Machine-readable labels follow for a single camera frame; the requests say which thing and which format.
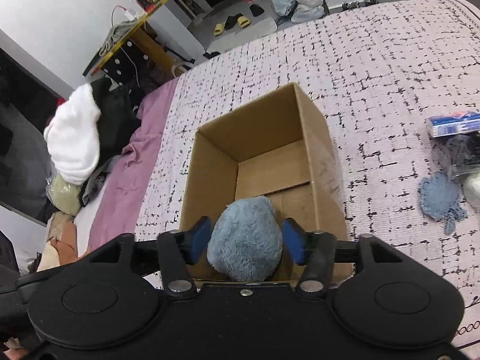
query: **slipper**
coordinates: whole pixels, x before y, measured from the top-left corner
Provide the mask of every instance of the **slipper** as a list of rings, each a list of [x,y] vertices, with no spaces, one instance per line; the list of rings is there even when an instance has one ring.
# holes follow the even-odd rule
[[[225,31],[225,24],[224,23],[219,23],[215,26],[215,29],[213,31],[213,35],[219,36],[219,35],[223,34],[224,31]]]
[[[265,10],[258,4],[250,5],[250,11],[253,17],[260,16],[263,12],[265,12]]]
[[[241,13],[237,13],[234,16],[229,16],[226,18],[225,22],[225,30],[231,30],[232,28],[235,27],[235,24],[237,24],[237,20],[239,17],[242,17],[243,15]]]
[[[237,23],[240,26],[240,28],[245,28],[246,26],[250,25],[251,21],[245,16],[240,16],[237,19]]]

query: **blue fluffy cloth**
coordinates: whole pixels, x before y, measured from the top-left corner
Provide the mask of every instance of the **blue fluffy cloth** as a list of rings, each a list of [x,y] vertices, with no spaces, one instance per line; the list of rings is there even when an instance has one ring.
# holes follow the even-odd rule
[[[445,234],[455,231],[455,220],[467,217],[460,207],[458,185],[450,181],[445,173],[436,172],[431,178],[420,183],[420,208],[437,221],[446,218]]]
[[[265,280],[282,255],[282,232],[265,196],[233,202],[220,215],[208,243],[213,268],[242,282]]]

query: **metal rivet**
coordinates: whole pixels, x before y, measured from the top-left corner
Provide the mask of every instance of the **metal rivet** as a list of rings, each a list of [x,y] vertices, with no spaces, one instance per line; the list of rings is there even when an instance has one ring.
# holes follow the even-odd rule
[[[191,288],[191,282],[187,280],[175,280],[169,284],[169,288],[172,292],[185,292]]]
[[[252,296],[254,292],[249,288],[243,288],[240,290],[240,295],[242,296]]]
[[[318,292],[323,290],[323,283],[317,280],[305,280],[300,283],[300,288],[305,292]]]

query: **yellow slipper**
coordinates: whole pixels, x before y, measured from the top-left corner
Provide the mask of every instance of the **yellow slipper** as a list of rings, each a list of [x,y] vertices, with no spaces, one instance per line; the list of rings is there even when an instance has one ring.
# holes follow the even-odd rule
[[[237,23],[238,25],[240,26],[240,28],[245,28],[246,26],[249,26],[250,25],[250,20],[245,17],[245,16],[240,16],[238,19],[237,19]]]
[[[213,31],[213,35],[219,36],[219,35],[223,34],[224,31],[225,31],[225,23],[219,23],[215,26],[215,29]]]

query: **open cardboard box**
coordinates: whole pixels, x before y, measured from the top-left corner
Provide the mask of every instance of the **open cardboard box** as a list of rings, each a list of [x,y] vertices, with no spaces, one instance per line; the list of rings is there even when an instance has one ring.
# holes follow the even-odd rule
[[[325,118],[295,83],[285,85],[201,126],[195,135],[180,229],[201,216],[213,223],[235,200],[266,195],[278,224],[293,218],[306,231],[322,230],[347,240],[339,202],[335,154]],[[296,281],[286,248],[272,281]],[[351,275],[336,264],[334,281]],[[208,263],[206,252],[191,267],[201,280],[228,280]]]

